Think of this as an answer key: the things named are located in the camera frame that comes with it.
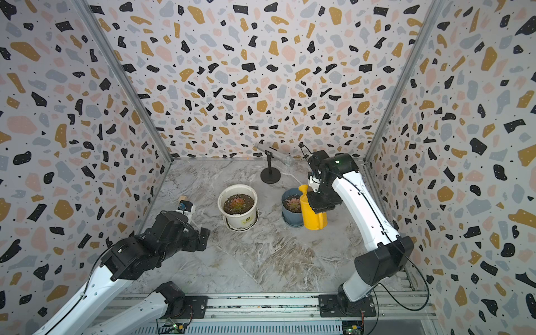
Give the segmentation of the yellow plastic watering can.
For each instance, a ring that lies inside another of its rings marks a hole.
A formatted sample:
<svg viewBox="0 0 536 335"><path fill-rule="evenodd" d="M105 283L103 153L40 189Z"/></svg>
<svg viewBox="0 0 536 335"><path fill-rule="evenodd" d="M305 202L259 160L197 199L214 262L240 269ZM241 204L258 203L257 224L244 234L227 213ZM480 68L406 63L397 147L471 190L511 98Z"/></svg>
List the yellow plastic watering can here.
<svg viewBox="0 0 536 335"><path fill-rule="evenodd" d="M328 225L327 214L324 213L315 213L311 205L308 202L308 186L303 184L299 187L301 192L300 196L300 207L302 220L304 227L308 230L323 230Z"/></svg>

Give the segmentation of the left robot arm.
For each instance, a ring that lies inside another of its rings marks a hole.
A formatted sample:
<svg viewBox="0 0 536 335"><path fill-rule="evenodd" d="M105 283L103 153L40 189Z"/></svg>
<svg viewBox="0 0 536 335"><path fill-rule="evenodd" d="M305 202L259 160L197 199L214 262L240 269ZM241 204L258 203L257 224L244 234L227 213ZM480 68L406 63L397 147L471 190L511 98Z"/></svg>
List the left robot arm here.
<svg viewBox="0 0 536 335"><path fill-rule="evenodd" d="M41 328L37 334L129 334L159 318L173 318L189 311L186 296L176 284L161 284L141 303L109 321L94 321L120 293L145 272L160 268L176 253L204 251L211 231L194 228L188 216L178 211L159 213L151 227L122 239L96 261L87 282Z"/></svg>

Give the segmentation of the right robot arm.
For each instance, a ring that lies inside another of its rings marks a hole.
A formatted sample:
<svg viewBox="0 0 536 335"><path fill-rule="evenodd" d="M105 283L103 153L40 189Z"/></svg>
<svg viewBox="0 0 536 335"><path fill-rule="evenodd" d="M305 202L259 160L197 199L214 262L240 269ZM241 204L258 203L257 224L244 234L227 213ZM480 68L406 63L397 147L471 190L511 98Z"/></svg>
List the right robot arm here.
<svg viewBox="0 0 536 335"><path fill-rule="evenodd" d="M330 157L321 150L311 152L307 163L307 200L316 214L345 205L362 236L367 252L354 261L352 276L339 287L337 299L350 307L370 296L383 280L401 271L410 260L414 242L402 237L388 223L368 192L357 163L349 154Z"/></svg>

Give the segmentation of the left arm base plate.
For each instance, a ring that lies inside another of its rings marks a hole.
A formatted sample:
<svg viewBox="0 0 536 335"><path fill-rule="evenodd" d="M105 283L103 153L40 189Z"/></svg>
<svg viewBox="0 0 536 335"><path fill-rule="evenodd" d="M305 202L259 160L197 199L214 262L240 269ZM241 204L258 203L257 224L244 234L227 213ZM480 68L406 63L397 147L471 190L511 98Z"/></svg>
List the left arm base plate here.
<svg viewBox="0 0 536 335"><path fill-rule="evenodd" d="M207 308L208 296L185 296L177 298L168 305L165 318L203 319Z"/></svg>

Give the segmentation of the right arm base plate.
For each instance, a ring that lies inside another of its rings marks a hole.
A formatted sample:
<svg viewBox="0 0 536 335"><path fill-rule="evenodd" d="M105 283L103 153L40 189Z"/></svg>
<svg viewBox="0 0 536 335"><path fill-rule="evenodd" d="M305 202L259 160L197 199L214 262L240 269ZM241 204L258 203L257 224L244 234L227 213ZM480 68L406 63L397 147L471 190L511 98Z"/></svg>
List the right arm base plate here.
<svg viewBox="0 0 536 335"><path fill-rule="evenodd" d="M377 311L371 295L360 301L348 302L340 295L319 295L318 304L322 318L375 317Z"/></svg>

